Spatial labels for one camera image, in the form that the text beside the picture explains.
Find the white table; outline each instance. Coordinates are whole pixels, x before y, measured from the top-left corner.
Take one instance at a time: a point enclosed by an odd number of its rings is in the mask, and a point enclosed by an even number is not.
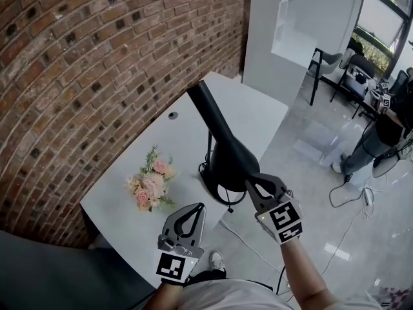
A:
[[[287,113],[287,106],[214,72],[204,80],[234,135],[260,160]],[[177,112],[178,117],[169,119],[171,112]],[[184,94],[130,144],[81,201],[103,237],[154,287],[160,279],[152,271],[152,258],[166,218],[186,205],[203,202],[205,229],[209,230],[227,210],[207,193],[198,174],[207,139],[204,121],[189,95]],[[155,144],[164,159],[173,156],[173,166],[179,171],[168,192],[177,205],[175,209],[141,212],[124,185],[129,176],[139,173],[147,152]]]

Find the person's right arm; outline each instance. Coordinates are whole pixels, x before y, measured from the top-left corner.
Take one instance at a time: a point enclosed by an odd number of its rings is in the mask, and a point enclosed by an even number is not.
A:
[[[298,238],[281,245],[288,282],[300,308],[325,309],[339,302],[328,290]]]

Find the flower bouquet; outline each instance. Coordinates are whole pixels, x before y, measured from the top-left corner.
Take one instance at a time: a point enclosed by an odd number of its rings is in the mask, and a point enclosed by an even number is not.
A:
[[[146,155],[145,166],[140,168],[139,174],[126,181],[126,187],[141,211],[152,211],[152,208],[162,205],[175,206],[175,202],[166,195],[167,183],[176,175],[171,166],[172,158],[166,163],[159,158],[156,149],[157,146],[152,146]]]

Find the brick wall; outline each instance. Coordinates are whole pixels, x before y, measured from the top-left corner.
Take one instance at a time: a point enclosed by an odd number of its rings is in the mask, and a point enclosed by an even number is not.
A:
[[[80,200],[190,84],[239,70],[244,0],[0,0],[0,229],[86,247]]]

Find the black pants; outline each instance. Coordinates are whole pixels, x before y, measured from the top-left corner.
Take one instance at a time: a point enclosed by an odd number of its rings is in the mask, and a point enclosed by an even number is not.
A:
[[[227,279],[226,271],[221,271],[221,270],[203,271],[197,274],[195,277],[191,278],[189,282],[185,284],[185,287],[189,285],[197,284],[198,282],[207,282],[211,280],[222,280],[222,279]],[[264,285],[261,282],[255,282],[255,283],[263,287],[266,287],[271,291],[274,291],[272,287]]]

